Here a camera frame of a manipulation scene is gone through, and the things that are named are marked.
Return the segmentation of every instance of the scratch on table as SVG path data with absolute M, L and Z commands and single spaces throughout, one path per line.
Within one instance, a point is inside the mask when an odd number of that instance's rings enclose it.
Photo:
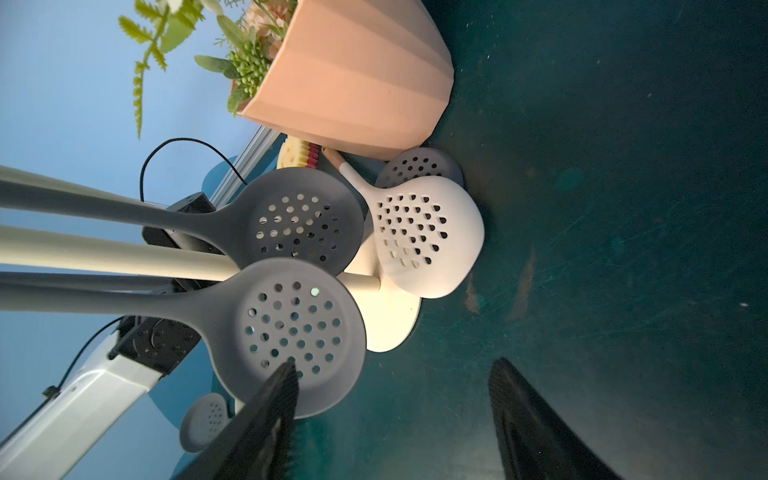
M 667 317 L 680 312 L 683 308 L 686 308 L 687 306 L 688 306 L 687 302 L 680 302 L 676 306 L 670 306 L 668 308 L 665 308 L 660 312 L 656 313 L 655 315 L 645 319 L 644 321 L 635 323 L 633 325 L 623 326 L 621 328 L 616 328 L 616 329 L 607 329 L 607 330 L 600 330 L 597 332 L 584 333 L 582 335 L 568 336 L 568 337 L 564 337 L 556 340 L 568 341 L 568 340 L 581 340 L 581 339 L 600 339 L 606 336 L 623 335 L 625 333 L 642 333 L 642 332 L 657 331 L 659 330 L 658 328 L 656 329 L 652 328 L 654 324 L 658 324 L 661 320 L 666 319 Z
M 581 221 L 582 221 L 584 218 L 586 218 L 586 217 L 587 217 L 587 215 L 589 215 L 589 214 L 591 213 L 591 211 L 592 211 L 592 208 L 593 208 L 593 207 L 594 207 L 594 199 L 593 199 L 593 200 L 590 200 L 590 202 L 589 202 L 589 203 L 587 204 L 587 206 L 584 208 L 584 211 L 581 213 L 581 215 L 580 215 L 580 216 L 579 216 L 579 217 L 578 217 L 576 220 L 574 220 L 573 222 L 571 222 L 571 224 L 570 224 L 570 225 L 568 225 L 567 227 L 565 227 L 565 228 L 564 228 L 564 229 L 563 229 L 563 230 L 562 230 L 560 233 L 558 233 L 557 235 L 555 235 L 555 236 L 554 236 L 554 238 L 552 239 L 552 241 L 549 243 L 548 247 L 553 247 L 553 246 L 554 246 L 554 245 L 555 245 L 557 242 L 559 242 L 559 241 L 560 241 L 560 239 L 562 239 L 562 238 L 563 238 L 563 237 L 566 235 L 566 233 L 568 233 L 568 231 L 569 231 L 571 228 L 573 228 L 573 227 L 576 227 L 578 224 L 580 224 L 580 223 L 581 223 Z
M 467 298 L 464 300 L 464 305 L 470 312 L 475 315 L 480 315 L 480 302 L 478 302 L 478 294 L 475 291 L 475 284 L 472 283 L 472 272 L 470 272 L 467 277 Z
M 520 272 L 518 292 L 515 294 L 515 303 L 512 304 L 512 311 L 509 313 L 507 320 L 521 319 L 528 311 L 528 296 L 531 294 L 531 288 L 533 288 L 535 269 L 536 250 L 531 247 L 531 256 L 528 258 L 528 262 L 525 263 L 523 270 Z
M 677 13 L 677 17 L 674 19 L 674 23 L 678 23 L 680 21 L 680 16 L 683 14 L 684 8 L 685 8 L 685 2 L 680 2 L 680 11 Z

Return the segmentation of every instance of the wooden handle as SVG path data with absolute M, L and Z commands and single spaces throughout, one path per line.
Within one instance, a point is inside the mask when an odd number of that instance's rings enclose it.
M 323 155 L 326 156 L 328 161 L 336 167 L 337 170 L 339 170 L 342 166 L 342 164 L 346 163 L 346 160 L 344 160 L 344 157 L 341 156 L 341 154 L 332 148 L 323 147 Z

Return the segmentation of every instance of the pink flower pot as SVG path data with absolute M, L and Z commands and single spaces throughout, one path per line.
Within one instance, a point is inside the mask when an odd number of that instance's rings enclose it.
M 452 86 L 451 55 L 420 0 L 300 0 L 261 88 L 238 114 L 391 160 L 432 133 Z

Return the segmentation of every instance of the scrub brush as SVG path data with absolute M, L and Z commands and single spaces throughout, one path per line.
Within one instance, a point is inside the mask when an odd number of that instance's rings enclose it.
M 297 137 L 288 136 L 280 148 L 277 168 L 309 167 L 317 168 L 320 146 Z

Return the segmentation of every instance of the gray spoon head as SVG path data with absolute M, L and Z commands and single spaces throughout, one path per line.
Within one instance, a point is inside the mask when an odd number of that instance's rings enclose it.
M 184 416 L 179 428 L 179 443 L 187 453 L 205 449 L 230 422 L 227 401 L 218 393 L 201 396 Z
M 211 318 L 200 332 L 227 391 L 248 402 L 287 361 L 299 376 L 297 418 L 344 398 L 366 354 L 362 316 L 344 285 L 317 266 L 285 259 L 255 263 L 225 283 L 233 280 L 232 295 L 211 287 L 225 293 L 212 298 L 231 316 Z
M 247 229 L 246 255 L 252 261 L 297 258 L 338 275 L 362 243 L 362 211 L 352 192 L 312 168 L 281 168 L 262 175 L 225 208 L 250 212 L 241 228 Z
M 418 177 L 445 177 L 464 187 L 462 169 L 447 153 L 420 147 L 404 151 L 390 161 L 376 178 L 375 187 L 392 188 Z

